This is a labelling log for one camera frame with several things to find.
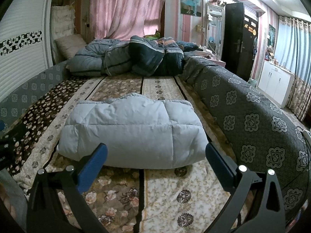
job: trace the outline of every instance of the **folded white comforter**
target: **folded white comforter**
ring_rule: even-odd
[[[99,143],[108,147],[107,166],[171,169],[203,160],[208,141],[188,101],[131,93],[80,101],[62,129],[58,151],[78,161]]]

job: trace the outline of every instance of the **green toy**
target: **green toy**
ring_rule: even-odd
[[[160,32],[156,30],[154,35],[145,35],[144,38],[149,40],[158,40],[160,38]]]

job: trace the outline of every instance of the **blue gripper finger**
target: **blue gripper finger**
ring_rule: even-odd
[[[91,187],[93,181],[97,177],[101,168],[103,167],[108,156],[107,146],[100,143],[94,150],[88,161],[83,166],[82,170],[78,173],[77,189],[80,194],[86,192]]]

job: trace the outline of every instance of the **metal screw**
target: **metal screw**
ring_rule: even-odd
[[[240,166],[238,166],[238,169],[239,169],[241,172],[246,172],[247,167],[244,166],[244,165],[240,165]]]
[[[275,174],[275,171],[274,171],[274,170],[272,170],[272,169],[269,169],[269,170],[268,170],[268,174],[270,174],[270,175],[274,175],[274,174]]]
[[[41,168],[41,169],[39,169],[39,170],[37,171],[37,173],[40,174],[40,175],[41,175],[41,174],[44,174],[44,172],[45,172],[45,170],[44,170],[43,168]]]
[[[66,166],[66,171],[71,172],[73,171],[75,168],[73,166]]]

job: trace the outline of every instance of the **black door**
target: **black door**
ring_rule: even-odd
[[[258,23],[244,15],[244,4],[227,4],[222,60],[226,62],[226,69],[245,81],[248,81],[252,72],[253,47],[257,35]]]
[[[258,36],[258,22],[244,15],[243,37],[241,43],[240,58],[236,75],[248,81],[254,64],[254,40]]]
[[[241,54],[241,43],[244,27],[243,3],[231,3],[225,7],[225,33],[222,49],[222,61],[225,68],[236,74]]]

